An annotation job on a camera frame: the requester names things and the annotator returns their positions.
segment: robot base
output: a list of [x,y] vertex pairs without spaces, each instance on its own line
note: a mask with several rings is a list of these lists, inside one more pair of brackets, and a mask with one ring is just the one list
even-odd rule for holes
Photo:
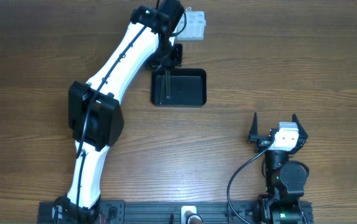
[[[239,215],[245,217],[249,223],[256,224],[253,218],[255,201],[232,201],[234,208],[239,211]],[[41,202],[39,207],[39,223],[44,216],[52,215],[52,202]],[[206,224],[243,224],[239,220],[227,203],[224,202],[125,202],[124,200],[101,200],[100,216],[102,224],[106,217],[107,224],[181,224],[181,207],[195,206],[198,215],[202,217]],[[301,202],[302,210],[308,221],[313,223],[313,211],[311,203]],[[75,223],[64,215],[58,223]]]

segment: wooden table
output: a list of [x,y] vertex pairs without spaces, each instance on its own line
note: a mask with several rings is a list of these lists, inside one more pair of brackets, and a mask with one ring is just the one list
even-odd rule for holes
[[[40,201],[70,188],[74,140],[67,90],[120,43],[150,0],[0,0],[0,222],[35,222]],[[102,198],[226,201],[232,173],[254,156],[253,113],[267,134],[296,113],[309,134],[296,160],[317,223],[357,222],[357,1],[183,1],[206,13],[184,68],[207,71],[202,108],[157,108],[142,70],[122,103],[125,128],[108,153]],[[264,192],[261,159],[233,200]]]

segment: white plastic part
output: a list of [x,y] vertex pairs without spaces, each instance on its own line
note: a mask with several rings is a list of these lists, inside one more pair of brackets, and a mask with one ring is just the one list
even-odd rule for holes
[[[137,33],[143,28],[140,23],[128,25],[128,30],[117,47],[116,51],[112,54],[106,64],[91,77],[87,83],[91,88],[96,90],[102,82],[102,79],[106,76],[109,69],[115,63],[118,56],[133,40]],[[174,44],[175,37],[170,37],[169,41],[171,45]],[[148,57],[153,54],[159,45],[159,37],[157,34],[151,32],[151,29],[146,28],[143,33],[134,42],[132,48],[128,49],[126,57],[120,60],[116,67],[111,72],[107,83],[102,86],[100,93],[107,95],[113,93],[114,99],[118,100],[121,104],[124,92],[127,86],[134,78],[137,71]],[[79,142],[75,142],[76,151],[79,148]],[[95,147],[84,142],[83,150],[87,153],[83,165],[81,188],[79,197],[79,207],[90,208],[98,200],[100,196],[100,179],[102,175],[103,165],[109,146],[105,146],[100,152],[95,150]],[[74,176],[72,186],[67,193],[67,198],[74,204],[77,203],[77,186],[79,181],[79,173],[81,166],[82,156],[76,159],[76,165],[74,168]]]
[[294,122],[279,122],[279,131],[269,150],[291,151],[297,144],[298,127]]
[[[182,33],[178,34],[177,40],[203,40],[206,20],[203,11],[192,11],[186,9],[186,27]],[[184,27],[184,15],[177,24],[175,32],[179,32]]]

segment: wood grain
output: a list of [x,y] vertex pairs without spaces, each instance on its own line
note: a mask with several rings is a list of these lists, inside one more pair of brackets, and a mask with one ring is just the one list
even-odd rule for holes
[[[68,191],[67,90],[106,62],[132,9],[155,2],[0,0],[0,222],[33,223],[40,201]],[[223,202],[254,155],[253,113],[263,134],[296,113],[310,136],[295,157],[311,169],[304,199],[315,221],[357,223],[357,1],[183,4],[206,14],[204,41],[183,42],[183,67],[207,71],[207,103],[154,107],[141,70],[123,99],[102,197]],[[233,199],[263,193],[260,163],[236,178]]]

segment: wooden surface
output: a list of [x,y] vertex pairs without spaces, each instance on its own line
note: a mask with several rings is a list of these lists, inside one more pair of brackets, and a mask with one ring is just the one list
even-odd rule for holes
[[[67,90],[120,43],[149,0],[0,0],[0,222],[36,221],[40,201],[70,188],[74,140]],[[183,42],[185,68],[207,71],[202,108],[157,108],[150,72],[123,99],[125,128],[108,153],[102,198],[226,201],[232,173],[254,156],[253,113],[267,134],[296,113],[309,139],[296,160],[317,223],[357,223],[357,1],[183,1],[206,13],[202,42]],[[258,160],[232,199],[264,191]]]

